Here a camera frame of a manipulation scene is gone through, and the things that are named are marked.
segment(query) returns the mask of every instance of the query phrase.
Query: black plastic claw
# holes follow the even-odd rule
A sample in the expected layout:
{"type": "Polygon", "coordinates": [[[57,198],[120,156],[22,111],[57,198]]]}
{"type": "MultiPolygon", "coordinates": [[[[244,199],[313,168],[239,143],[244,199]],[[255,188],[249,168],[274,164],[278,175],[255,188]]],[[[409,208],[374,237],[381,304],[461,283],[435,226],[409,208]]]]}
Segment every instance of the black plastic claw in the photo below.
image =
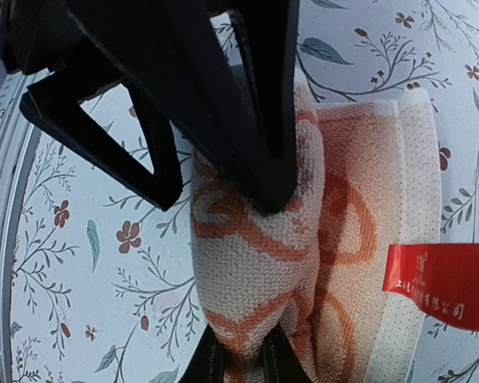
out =
{"type": "Polygon", "coordinates": [[[295,64],[298,0],[222,2],[252,31],[239,39],[256,118],[243,103],[203,0],[66,0],[89,39],[221,175],[264,213],[296,185],[295,64]],[[265,21],[275,19],[268,31],[265,21]]]}
{"type": "Polygon", "coordinates": [[[179,383],[224,383],[224,370],[224,347],[207,326],[179,383]]]}
{"type": "Polygon", "coordinates": [[[281,325],[263,341],[264,383],[311,383],[281,325]]]}
{"type": "Polygon", "coordinates": [[[140,90],[128,85],[152,158],[154,174],[131,157],[79,102],[119,84],[122,76],[97,54],[30,85],[20,102],[26,118],[139,196],[169,209],[183,189],[172,127],[140,90]]]}

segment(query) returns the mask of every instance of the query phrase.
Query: table surface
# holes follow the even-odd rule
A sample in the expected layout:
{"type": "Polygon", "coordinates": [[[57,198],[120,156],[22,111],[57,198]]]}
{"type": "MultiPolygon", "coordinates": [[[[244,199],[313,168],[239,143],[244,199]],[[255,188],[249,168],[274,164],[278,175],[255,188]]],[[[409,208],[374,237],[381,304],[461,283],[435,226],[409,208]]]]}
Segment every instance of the table surface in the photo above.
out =
{"type": "MultiPolygon", "coordinates": [[[[440,140],[441,239],[479,242],[479,0],[301,3],[297,60],[317,101],[429,90],[440,140]]],[[[224,50],[237,57],[228,21],[216,28],[224,50]]],[[[149,168],[125,89],[83,107],[149,168]]],[[[191,148],[177,139],[188,180],[191,148]]],[[[14,381],[175,381],[204,329],[188,186],[163,213],[50,137],[41,135],[35,147],[19,193],[14,381]]],[[[479,382],[479,333],[425,320],[409,382],[432,381],[479,382]]]]}

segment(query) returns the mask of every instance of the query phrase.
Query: orange pattern on towel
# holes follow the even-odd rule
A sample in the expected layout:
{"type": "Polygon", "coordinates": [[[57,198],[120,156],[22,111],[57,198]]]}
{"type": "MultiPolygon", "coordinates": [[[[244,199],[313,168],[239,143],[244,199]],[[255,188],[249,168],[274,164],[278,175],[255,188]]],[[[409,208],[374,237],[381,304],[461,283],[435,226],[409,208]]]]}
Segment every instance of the orange pattern on towel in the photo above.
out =
{"type": "Polygon", "coordinates": [[[376,221],[367,208],[362,193],[344,177],[331,172],[327,172],[325,184],[327,187],[323,194],[318,231],[321,263],[351,265],[370,261],[376,251],[376,221]],[[349,206],[353,207],[358,217],[360,248],[355,252],[338,249],[338,241],[343,229],[342,223],[349,206]]]}
{"type": "Polygon", "coordinates": [[[204,310],[204,312],[206,318],[213,325],[220,343],[233,357],[241,358],[248,347],[248,341],[254,328],[260,326],[269,315],[284,308],[292,295],[292,292],[283,293],[266,303],[258,305],[253,313],[239,322],[210,310],[204,310]]]}
{"type": "Polygon", "coordinates": [[[318,126],[319,121],[316,113],[311,110],[300,109],[296,112],[296,122],[309,121],[311,124],[318,126]]]}
{"type": "Polygon", "coordinates": [[[308,319],[312,313],[313,302],[301,290],[294,290],[293,302],[298,307],[298,320],[292,338],[295,354],[300,361],[304,360],[311,349],[311,324],[308,319]]]}
{"type": "MultiPolygon", "coordinates": [[[[205,177],[211,174],[208,170],[209,166],[203,164],[198,156],[195,156],[195,162],[197,163],[196,171],[199,176],[205,177]]],[[[227,222],[210,223],[193,219],[192,229],[198,237],[218,239],[225,235],[240,234],[258,251],[267,253],[281,261],[298,261],[304,259],[309,253],[310,248],[296,250],[294,247],[286,246],[266,235],[248,218],[242,195],[228,184],[224,184],[217,179],[204,183],[197,189],[195,199],[199,199],[203,194],[211,195],[213,193],[218,196],[212,202],[208,214],[226,215],[227,222]]],[[[297,196],[293,196],[292,201],[289,205],[290,211],[301,207],[297,196]]]]}
{"type": "Polygon", "coordinates": [[[334,310],[339,324],[341,326],[341,335],[343,341],[343,349],[346,351],[346,357],[342,363],[342,372],[340,377],[341,383],[347,383],[351,371],[354,367],[354,357],[355,357],[355,340],[354,340],[354,322],[348,314],[346,308],[340,300],[338,300],[332,293],[325,295],[323,302],[327,306],[331,306],[334,310]]]}

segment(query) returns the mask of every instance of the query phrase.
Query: printed flower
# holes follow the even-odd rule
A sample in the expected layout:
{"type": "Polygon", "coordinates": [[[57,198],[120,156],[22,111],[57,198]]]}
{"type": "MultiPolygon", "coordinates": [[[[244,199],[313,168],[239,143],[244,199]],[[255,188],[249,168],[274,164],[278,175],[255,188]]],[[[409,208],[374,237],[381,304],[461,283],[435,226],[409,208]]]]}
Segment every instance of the printed flower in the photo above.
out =
{"type": "Polygon", "coordinates": [[[472,78],[475,78],[477,81],[479,81],[479,68],[477,68],[475,65],[470,68],[470,65],[465,65],[465,69],[466,69],[466,75],[472,79],[472,78]]]}
{"type": "Polygon", "coordinates": [[[139,247],[142,244],[142,240],[138,237],[141,228],[138,223],[126,221],[122,224],[122,230],[117,232],[117,239],[119,242],[122,242],[122,245],[119,246],[119,252],[121,254],[128,254],[129,247],[139,247]]]}
{"type": "Polygon", "coordinates": [[[94,339],[96,339],[95,333],[97,333],[96,327],[93,327],[92,329],[90,328],[89,325],[86,326],[87,330],[85,330],[85,337],[90,338],[91,342],[94,342],[94,339]]]}
{"type": "Polygon", "coordinates": [[[69,219],[69,211],[67,207],[69,202],[66,200],[62,201],[61,206],[56,206],[53,213],[55,214],[55,226],[60,227],[61,229],[65,226],[65,221],[69,219]]]}
{"type": "Polygon", "coordinates": [[[397,15],[396,22],[398,24],[403,24],[406,28],[411,28],[412,27],[411,23],[415,22],[414,18],[412,18],[411,16],[405,17],[405,15],[402,14],[401,12],[397,12],[396,15],[397,15]]]}
{"type": "Polygon", "coordinates": [[[448,160],[450,158],[450,150],[448,148],[440,148],[440,169],[444,172],[449,167],[448,160]]]}
{"type": "Polygon", "coordinates": [[[367,32],[361,28],[357,28],[356,30],[354,30],[354,32],[360,36],[361,38],[366,38],[367,37],[367,32]]]}

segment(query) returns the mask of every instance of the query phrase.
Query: fabric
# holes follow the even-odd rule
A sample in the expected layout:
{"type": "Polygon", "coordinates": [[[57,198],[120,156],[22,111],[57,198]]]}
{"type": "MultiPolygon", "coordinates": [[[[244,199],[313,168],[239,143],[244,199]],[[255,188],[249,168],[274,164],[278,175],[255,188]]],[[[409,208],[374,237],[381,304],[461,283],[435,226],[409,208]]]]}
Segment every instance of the fabric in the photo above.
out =
{"type": "Polygon", "coordinates": [[[438,239],[430,101],[414,90],[316,113],[311,100],[297,73],[298,186],[277,215],[261,217],[194,155],[200,304],[227,349],[226,381],[263,381],[256,361],[277,322],[313,381],[404,381],[423,315],[381,287],[389,244],[438,239]]]}

